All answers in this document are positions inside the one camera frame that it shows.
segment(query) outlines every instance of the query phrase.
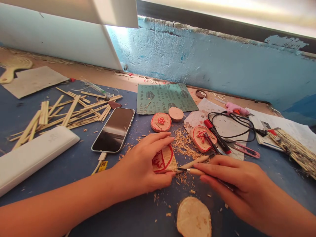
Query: blue wall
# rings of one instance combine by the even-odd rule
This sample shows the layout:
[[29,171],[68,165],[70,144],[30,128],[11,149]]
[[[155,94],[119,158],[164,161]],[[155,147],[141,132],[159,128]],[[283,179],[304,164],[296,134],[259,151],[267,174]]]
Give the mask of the blue wall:
[[286,118],[316,125],[316,60],[273,45],[279,37],[269,43],[232,39],[144,17],[139,27],[108,27],[128,72],[269,101]]

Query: hand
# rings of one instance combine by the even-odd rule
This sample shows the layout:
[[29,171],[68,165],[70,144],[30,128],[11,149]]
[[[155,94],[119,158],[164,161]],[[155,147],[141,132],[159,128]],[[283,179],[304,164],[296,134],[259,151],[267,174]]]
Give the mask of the hand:
[[169,137],[170,134],[149,134],[110,169],[112,173],[118,174],[117,182],[123,192],[121,201],[171,184],[175,172],[156,174],[152,168],[152,159],[156,153],[174,140],[174,137]]
[[[250,225],[271,236],[312,236],[316,233],[316,217],[279,188],[264,171],[251,162],[216,155],[209,164],[195,168],[234,211]],[[218,182],[234,184],[234,192]]]

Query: right hand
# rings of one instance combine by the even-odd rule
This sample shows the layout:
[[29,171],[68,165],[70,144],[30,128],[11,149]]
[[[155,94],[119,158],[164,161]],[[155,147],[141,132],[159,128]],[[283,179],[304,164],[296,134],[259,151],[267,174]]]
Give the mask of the right hand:
[[[195,164],[209,175],[201,181],[208,183],[234,213],[271,236],[314,236],[316,217],[279,188],[265,172],[251,162],[216,155],[209,164]],[[235,185],[234,192],[217,181]]]

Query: smartphone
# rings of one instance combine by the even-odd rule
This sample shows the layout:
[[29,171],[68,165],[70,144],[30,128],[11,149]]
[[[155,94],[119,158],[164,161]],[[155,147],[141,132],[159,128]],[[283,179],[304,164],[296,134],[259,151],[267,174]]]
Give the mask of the smartphone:
[[94,141],[91,150],[107,153],[121,151],[134,115],[133,109],[116,108]]

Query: red marker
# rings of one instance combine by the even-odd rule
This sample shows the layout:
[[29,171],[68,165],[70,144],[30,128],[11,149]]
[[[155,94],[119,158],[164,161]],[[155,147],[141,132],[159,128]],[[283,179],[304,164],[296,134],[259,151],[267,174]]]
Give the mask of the red marker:
[[215,135],[215,137],[217,138],[218,144],[221,146],[225,154],[230,154],[231,153],[230,148],[224,142],[223,138],[221,138],[220,135],[218,135],[216,130],[213,129],[213,124],[208,119],[204,120],[204,124]]

